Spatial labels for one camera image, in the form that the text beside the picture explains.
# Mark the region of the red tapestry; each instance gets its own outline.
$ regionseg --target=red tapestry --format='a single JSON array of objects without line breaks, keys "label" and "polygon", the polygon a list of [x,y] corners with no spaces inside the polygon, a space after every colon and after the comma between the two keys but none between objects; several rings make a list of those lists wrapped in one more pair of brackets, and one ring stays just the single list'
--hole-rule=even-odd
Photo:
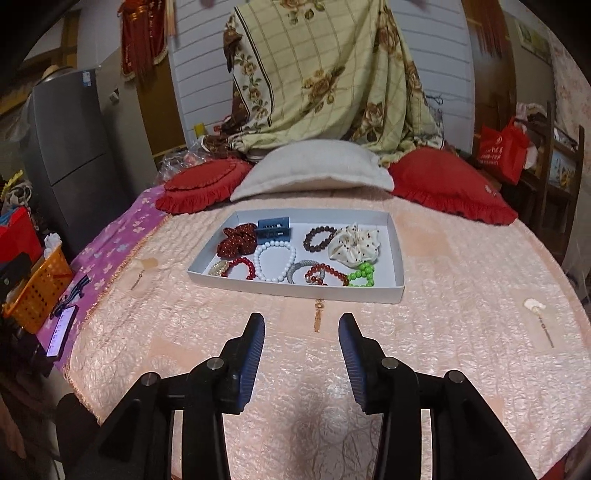
[{"label": "red tapestry", "polygon": [[126,80],[143,79],[166,57],[166,13],[167,0],[125,0],[119,7],[121,71]]}]

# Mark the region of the white pearl bracelet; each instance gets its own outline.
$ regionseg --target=white pearl bracelet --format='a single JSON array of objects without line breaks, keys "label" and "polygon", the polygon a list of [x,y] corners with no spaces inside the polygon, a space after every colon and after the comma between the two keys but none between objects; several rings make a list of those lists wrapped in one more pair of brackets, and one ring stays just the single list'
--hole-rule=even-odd
[{"label": "white pearl bracelet", "polygon": [[[284,248],[289,248],[291,251],[290,259],[285,264],[283,272],[281,272],[281,274],[277,278],[266,278],[266,276],[262,272],[262,268],[261,268],[261,259],[260,259],[261,253],[263,253],[267,248],[270,248],[270,247],[284,247]],[[255,264],[256,277],[259,280],[270,281],[270,282],[274,282],[274,283],[284,281],[285,277],[287,276],[287,271],[290,269],[290,267],[296,261],[295,254],[296,254],[296,248],[289,242],[271,240],[270,242],[265,242],[265,244],[263,244],[263,245],[259,245],[256,248],[255,253],[254,253],[254,264]]]}]

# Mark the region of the framed picture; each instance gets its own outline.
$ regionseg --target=framed picture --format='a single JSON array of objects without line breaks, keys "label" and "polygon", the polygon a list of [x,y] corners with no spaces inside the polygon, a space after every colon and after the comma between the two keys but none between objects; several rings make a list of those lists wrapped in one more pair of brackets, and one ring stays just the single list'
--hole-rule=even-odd
[{"label": "framed picture", "polygon": [[552,59],[550,57],[550,44],[548,40],[542,37],[536,30],[533,30],[517,19],[515,19],[515,25],[517,26],[521,46],[527,51],[532,52],[536,57],[551,64]]}]

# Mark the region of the purple floral bed sheet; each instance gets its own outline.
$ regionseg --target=purple floral bed sheet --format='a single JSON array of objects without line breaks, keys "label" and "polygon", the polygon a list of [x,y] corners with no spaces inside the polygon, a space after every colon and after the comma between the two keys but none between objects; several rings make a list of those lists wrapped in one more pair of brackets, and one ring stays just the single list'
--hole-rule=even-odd
[{"label": "purple floral bed sheet", "polygon": [[[66,294],[84,275],[88,275],[90,283],[83,289],[84,296],[73,303],[78,305],[78,313],[66,340],[64,353],[54,364],[61,372],[64,372],[69,363],[72,347],[88,312],[109,287],[111,279],[119,268],[125,266],[133,256],[142,240],[158,228],[167,217],[167,213],[155,207],[155,201],[163,191],[164,188],[158,186],[142,192],[123,215],[107,225],[72,261],[74,279],[68,286]],[[57,318],[48,318],[41,330],[37,332],[37,338],[46,350],[56,322]]]}]

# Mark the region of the wall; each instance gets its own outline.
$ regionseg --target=wall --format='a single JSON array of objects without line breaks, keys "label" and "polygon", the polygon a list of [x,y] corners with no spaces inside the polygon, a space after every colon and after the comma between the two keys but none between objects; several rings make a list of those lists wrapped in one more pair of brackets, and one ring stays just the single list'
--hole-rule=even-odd
[{"label": "wall", "polygon": [[[472,149],[474,83],[472,53],[460,0],[390,0],[390,6],[413,52],[426,94],[442,95],[446,138],[463,150]],[[218,124],[231,112],[232,75],[222,51],[222,30],[237,0],[177,0],[176,42],[171,66],[177,101],[187,134],[193,125]]]},{"label": "wall", "polygon": [[[521,46],[513,15],[505,12],[505,22],[509,31],[515,62],[517,101],[539,103],[544,107],[548,101],[554,104],[556,102],[556,91],[554,90],[552,65]],[[536,31],[542,34],[542,31],[537,28]]]},{"label": "wall", "polygon": [[513,17],[521,20],[528,27],[536,30],[544,38],[548,38],[546,25],[519,0],[499,0],[499,4],[509,15],[513,15]]},{"label": "wall", "polygon": [[37,40],[34,47],[25,57],[25,60],[30,59],[46,51],[54,50],[61,46],[61,31],[64,28],[64,19],[60,18],[45,34]]},{"label": "wall", "polygon": [[[116,164],[121,168],[127,188],[138,196],[152,186],[156,165],[139,109],[135,83],[121,76],[121,54],[117,48],[96,69],[96,89],[100,112]],[[119,90],[119,102],[112,103],[109,95]]]},{"label": "wall", "polygon": [[82,0],[78,29],[78,68],[99,65],[121,43],[117,10],[121,0]]}]

